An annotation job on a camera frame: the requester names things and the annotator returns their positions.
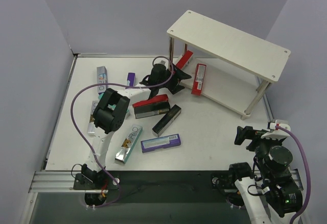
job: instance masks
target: table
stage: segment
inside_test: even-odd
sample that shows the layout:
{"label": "table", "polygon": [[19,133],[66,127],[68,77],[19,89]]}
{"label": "table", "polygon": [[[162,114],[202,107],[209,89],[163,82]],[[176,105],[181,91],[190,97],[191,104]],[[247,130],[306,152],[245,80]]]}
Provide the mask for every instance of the table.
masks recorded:
{"label": "table", "polygon": [[[203,95],[249,118],[252,110],[268,87],[279,80],[291,52],[281,46],[187,10],[168,30],[170,58],[174,54],[174,39],[219,58],[263,79],[258,88],[251,87],[236,77],[231,77],[208,67],[212,80]],[[191,62],[188,71],[195,70]],[[190,81],[183,82],[190,87]]]}
{"label": "table", "polygon": [[[50,154],[45,170],[68,171],[76,163],[83,164],[89,154],[89,148],[75,130],[69,109],[75,94],[82,88],[96,82],[96,67],[106,66],[109,82],[126,84],[128,72],[136,73],[136,81],[150,73],[153,58],[81,58],[76,59],[76,65],[70,80],[67,95],[57,122]],[[221,63],[221,68],[234,73],[239,79],[251,85],[256,85],[255,76],[240,69],[233,69],[231,65]],[[263,103],[259,103],[252,116],[240,120],[239,116],[224,106],[221,106],[203,96],[191,95],[185,89],[172,95],[166,89],[170,104],[177,104],[182,108],[179,117],[164,132],[164,135],[179,133],[182,144],[179,147],[143,154],[140,140],[150,139],[152,127],[163,115],[135,119],[133,109],[131,116],[115,133],[109,146],[106,168],[108,170],[226,170],[236,162],[252,164],[254,153],[245,149],[246,142],[241,146],[234,145],[237,126],[253,126],[255,129],[264,129],[267,125],[267,115]],[[91,102],[97,99],[97,89],[90,89],[77,99],[74,109],[75,119],[80,129],[86,134],[90,117]],[[136,144],[128,162],[125,165],[116,164],[114,157],[119,150],[127,132],[133,123],[143,126],[138,143]]]}

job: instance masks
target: cable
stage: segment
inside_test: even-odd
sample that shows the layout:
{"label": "cable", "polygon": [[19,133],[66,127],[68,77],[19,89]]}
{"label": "cable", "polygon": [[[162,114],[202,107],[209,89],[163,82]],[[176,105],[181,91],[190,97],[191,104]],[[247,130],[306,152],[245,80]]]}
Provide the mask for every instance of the cable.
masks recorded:
{"label": "cable", "polygon": [[257,197],[257,196],[263,196],[263,195],[264,195],[263,193],[251,193],[251,192],[249,191],[249,188],[250,188],[250,187],[256,187],[256,188],[262,190],[262,188],[261,188],[260,186],[255,185],[255,184],[251,184],[251,185],[249,185],[249,186],[247,187],[247,192],[248,192],[250,195],[255,196],[255,197]]}
{"label": "cable", "polygon": [[[158,58],[164,58],[166,60],[169,61],[170,63],[170,66],[171,66],[171,69],[174,70],[174,65],[173,63],[165,56],[157,56],[153,59],[153,62],[158,59]],[[86,137],[83,135],[83,133],[81,132],[81,130],[78,128],[77,124],[76,124],[76,121],[74,119],[74,104],[75,104],[75,101],[76,99],[79,97],[80,94],[82,94],[84,91],[90,89],[90,88],[93,88],[93,87],[96,87],[96,86],[100,86],[100,85],[114,85],[114,86],[120,86],[120,87],[125,87],[125,88],[131,88],[131,89],[149,89],[149,88],[154,88],[154,87],[158,87],[158,86],[162,86],[164,84],[166,84],[173,76],[173,72],[171,72],[169,78],[158,84],[158,85],[151,85],[151,86],[145,86],[145,87],[134,87],[134,86],[128,86],[128,85],[121,85],[121,84],[116,84],[116,83],[101,83],[101,84],[93,84],[93,85],[89,85],[87,87],[85,87],[84,89],[80,90],[76,95],[75,97],[73,98],[72,100],[72,104],[71,104],[71,118],[72,118],[72,122],[74,124],[74,127],[75,129],[77,130],[78,134],[80,134],[80,136],[83,138],[83,140],[86,142],[86,144],[88,145],[88,147],[91,149],[93,155],[94,155],[94,160],[96,161],[96,163],[98,164],[98,166],[101,168],[101,170],[103,170],[118,186],[118,190],[119,190],[119,194],[118,194],[118,197],[115,199],[115,200],[112,200],[106,204],[103,204],[103,205],[100,205],[100,206],[97,206],[97,207],[105,207],[105,206],[108,206],[108,205],[111,205],[115,202],[117,202],[121,196],[121,193],[122,193],[122,190],[121,190],[121,187],[120,187],[120,184],[117,182],[117,180],[100,164],[99,160],[98,160],[98,157],[96,155],[96,151],[94,150],[94,148],[92,147],[91,143],[86,139]]]}
{"label": "cable", "polygon": [[79,166],[82,167],[81,164],[74,164],[74,165],[73,165],[73,167],[72,167],[72,169],[71,169],[71,175],[72,175],[72,177],[73,177],[74,179],[76,179],[76,177],[73,176],[73,169],[75,168],[76,165],[79,165]]}
{"label": "cable", "polygon": [[304,203],[302,205],[302,208],[298,212],[296,212],[295,215],[292,216],[292,218],[290,220],[290,224],[293,224],[294,220],[304,212],[304,210],[307,208],[308,203],[309,203],[309,199],[310,199],[310,195],[311,195],[311,177],[310,177],[309,165],[308,165],[308,161],[307,161],[307,158],[306,158],[306,155],[305,155],[305,151],[303,150],[303,147],[302,147],[300,141],[298,140],[298,138],[292,132],[290,132],[289,130],[286,130],[286,129],[280,127],[280,126],[276,126],[276,129],[286,132],[287,134],[289,134],[294,139],[294,141],[296,142],[296,144],[298,146],[298,149],[300,150],[302,160],[303,160],[303,164],[305,166],[305,172],[306,172],[306,178],[307,178],[306,198],[305,198],[305,201],[304,201]]}

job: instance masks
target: small purple box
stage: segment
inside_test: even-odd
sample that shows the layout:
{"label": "small purple box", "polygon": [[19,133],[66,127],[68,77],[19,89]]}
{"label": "small purple box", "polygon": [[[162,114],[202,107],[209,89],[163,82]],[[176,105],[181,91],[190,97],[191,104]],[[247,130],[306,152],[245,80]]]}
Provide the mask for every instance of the small purple box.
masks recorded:
{"label": "small purple box", "polygon": [[134,72],[129,72],[127,75],[127,85],[128,86],[134,86],[135,85],[135,73]]}
{"label": "small purple box", "polygon": [[180,146],[180,143],[179,134],[144,140],[141,141],[142,153],[151,152],[161,148]]}

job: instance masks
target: red box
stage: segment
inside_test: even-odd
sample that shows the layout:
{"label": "red box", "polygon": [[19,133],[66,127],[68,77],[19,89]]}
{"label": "red box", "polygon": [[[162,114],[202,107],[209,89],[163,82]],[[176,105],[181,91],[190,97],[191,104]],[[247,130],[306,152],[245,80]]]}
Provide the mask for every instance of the red box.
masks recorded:
{"label": "red box", "polygon": [[161,102],[168,102],[168,96],[166,94],[164,95],[156,95],[155,97],[145,100],[145,101],[140,101],[138,103],[134,103],[133,107],[139,107],[139,106],[144,106],[152,103],[161,103]]}
{"label": "red box", "polygon": [[192,51],[187,51],[181,59],[177,62],[176,67],[178,67],[180,70],[183,70],[184,67],[186,67],[191,60],[193,55]]}
{"label": "red box", "polygon": [[191,92],[193,95],[201,95],[205,70],[206,70],[206,65],[198,63],[195,69],[194,83]]}

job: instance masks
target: black cable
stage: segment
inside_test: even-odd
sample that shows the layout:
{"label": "black cable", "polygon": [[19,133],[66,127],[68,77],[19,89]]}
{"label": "black cable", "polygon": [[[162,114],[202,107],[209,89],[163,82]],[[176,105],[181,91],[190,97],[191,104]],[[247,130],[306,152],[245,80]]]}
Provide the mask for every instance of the black cable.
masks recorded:
{"label": "black cable", "polygon": [[251,192],[249,191],[249,188],[250,188],[250,187],[256,187],[256,188],[259,188],[259,189],[262,190],[262,187],[260,187],[260,186],[258,186],[258,185],[255,185],[255,184],[251,184],[251,185],[249,185],[249,186],[247,187],[247,192],[248,192],[250,195],[252,195],[252,196],[263,196],[263,195],[264,195],[263,193],[251,193]]}
{"label": "black cable", "polygon": [[73,177],[74,179],[76,179],[76,178],[73,176],[73,169],[75,168],[76,165],[79,165],[79,166],[82,167],[81,164],[74,164],[74,165],[73,165],[73,167],[72,167],[72,169],[71,169],[71,175],[72,175],[72,177]]}

